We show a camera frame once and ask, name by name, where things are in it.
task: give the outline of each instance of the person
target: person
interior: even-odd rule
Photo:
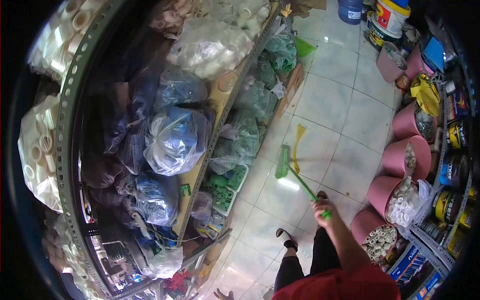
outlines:
[[[276,236],[287,252],[276,275],[272,300],[400,300],[395,281],[372,265],[327,194],[320,191],[317,198],[312,209],[319,228],[313,240],[310,274],[303,274],[295,239],[279,228]],[[322,217],[325,210],[331,212],[329,219]],[[225,295],[217,289],[214,296],[219,300],[234,300],[232,291]]]

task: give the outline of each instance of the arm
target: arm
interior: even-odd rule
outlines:
[[[365,265],[371,265],[367,253],[357,244],[352,233],[338,215],[336,208],[329,202],[319,199],[312,204],[313,214],[317,223],[325,228],[335,246],[338,259],[342,270],[351,275]],[[332,217],[326,220],[322,217],[322,212],[330,210]]]

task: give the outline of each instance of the black pants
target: black pants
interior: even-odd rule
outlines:
[[[307,276],[331,269],[340,269],[340,261],[325,228],[320,227],[313,239],[312,266]],[[285,257],[276,275],[274,292],[304,277],[298,257]]]

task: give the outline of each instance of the red shirt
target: red shirt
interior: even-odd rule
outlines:
[[[400,300],[395,281],[379,267],[366,265],[347,276],[331,270],[297,280],[273,295],[272,300],[366,299]]]

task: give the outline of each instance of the green broom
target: green broom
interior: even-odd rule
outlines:
[[[280,154],[279,159],[280,160],[279,160],[278,165],[276,167],[275,178],[277,178],[277,179],[285,178],[287,176],[288,170],[290,170],[290,172],[292,172],[293,175],[295,175],[295,177],[297,177],[298,181],[300,181],[300,183],[302,184],[304,189],[308,192],[308,194],[312,198],[313,202],[317,202],[318,199],[315,196],[315,194],[310,190],[310,188],[307,186],[307,184],[300,178],[300,176],[295,172],[295,170],[290,166],[290,164],[288,164],[288,147],[287,146],[285,146],[285,145],[282,146],[282,150],[281,150],[281,154]],[[325,210],[322,213],[322,217],[324,217],[326,220],[329,220],[332,217],[332,213],[328,210]]]

